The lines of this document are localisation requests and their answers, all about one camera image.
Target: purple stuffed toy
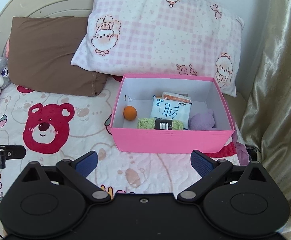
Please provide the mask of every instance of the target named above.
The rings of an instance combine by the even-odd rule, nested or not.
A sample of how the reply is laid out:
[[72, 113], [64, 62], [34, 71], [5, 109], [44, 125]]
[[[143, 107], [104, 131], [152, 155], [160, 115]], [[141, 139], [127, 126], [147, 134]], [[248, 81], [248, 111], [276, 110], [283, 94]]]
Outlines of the purple stuffed toy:
[[213, 110], [209, 109], [205, 114], [196, 114], [189, 120], [189, 130], [196, 131], [212, 131], [215, 121], [213, 118]]

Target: green yarn ball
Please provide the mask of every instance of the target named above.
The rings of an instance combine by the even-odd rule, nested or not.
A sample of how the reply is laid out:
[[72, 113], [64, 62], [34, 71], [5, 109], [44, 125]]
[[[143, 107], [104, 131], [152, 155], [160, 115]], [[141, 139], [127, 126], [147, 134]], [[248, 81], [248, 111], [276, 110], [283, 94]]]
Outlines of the green yarn ball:
[[[152, 129], [154, 130], [155, 118], [142, 118], [139, 119], [138, 129]], [[172, 120], [172, 130], [183, 130], [183, 122]]]

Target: cardboard box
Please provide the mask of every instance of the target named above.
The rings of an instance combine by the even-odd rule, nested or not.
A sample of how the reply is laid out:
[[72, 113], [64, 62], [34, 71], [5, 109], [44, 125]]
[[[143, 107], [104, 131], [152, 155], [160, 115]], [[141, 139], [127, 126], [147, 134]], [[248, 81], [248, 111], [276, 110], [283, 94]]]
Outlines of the cardboard box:
[[[213, 109], [217, 130], [144, 130], [137, 129], [138, 118], [149, 118], [153, 95], [163, 92], [191, 97], [190, 117]], [[134, 121], [124, 119], [126, 106], [137, 110]], [[234, 132], [230, 112], [214, 78], [190, 75], [126, 74], [116, 98], [110, 124], [117, 148], [139, 153], [216, 153]]]

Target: metal bolt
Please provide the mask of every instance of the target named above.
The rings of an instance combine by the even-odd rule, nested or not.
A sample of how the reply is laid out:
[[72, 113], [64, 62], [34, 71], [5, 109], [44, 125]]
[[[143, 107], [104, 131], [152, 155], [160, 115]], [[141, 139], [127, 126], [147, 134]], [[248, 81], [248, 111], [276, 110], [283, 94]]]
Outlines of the metal bolt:
[[92, 197], [94, 197], [96, 199], [104, 199], [104, 198], [108, 197], [108, 195], [109, 194], [103, 190], [95, 191], [92, 193]]
[[192, 199], [196, 197], [196, 194], [193, 191], [186, 190], [180, 193], [180, 196], [184, 199]]
[[149, 200], [148, 200], [148, 199], [146, 199], [146, 198], [142, 198], [142, 199], [140, 199], [140, 202], [141, 202], [141, 203], [148, 203], [148, 202], [149, 202]]

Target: bedsheet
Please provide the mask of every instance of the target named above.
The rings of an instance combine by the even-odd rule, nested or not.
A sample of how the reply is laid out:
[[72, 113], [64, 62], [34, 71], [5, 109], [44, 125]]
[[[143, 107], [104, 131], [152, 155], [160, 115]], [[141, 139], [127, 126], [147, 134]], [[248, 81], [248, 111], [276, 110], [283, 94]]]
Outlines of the bedsheet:
[[[175, 196], [199, 180], [190, 154], [120, 152], [108, 132], [119, 82], [108, 79], [96, 97], [42, 93], [10, 84], [0, 95], [0, 144], [24, 145], [22, 160], [9, 160], [0, 170], [0, 201], [30, 161], [55, 165], [75, 160], [90, 150], [98, 166], [87, 177], [111, 197], [121, 193], [165, 193]], [[246, 165], [248, 155], [239, 129], [214, 159]], [[4, 229], [0, 223], [0, 234]]]

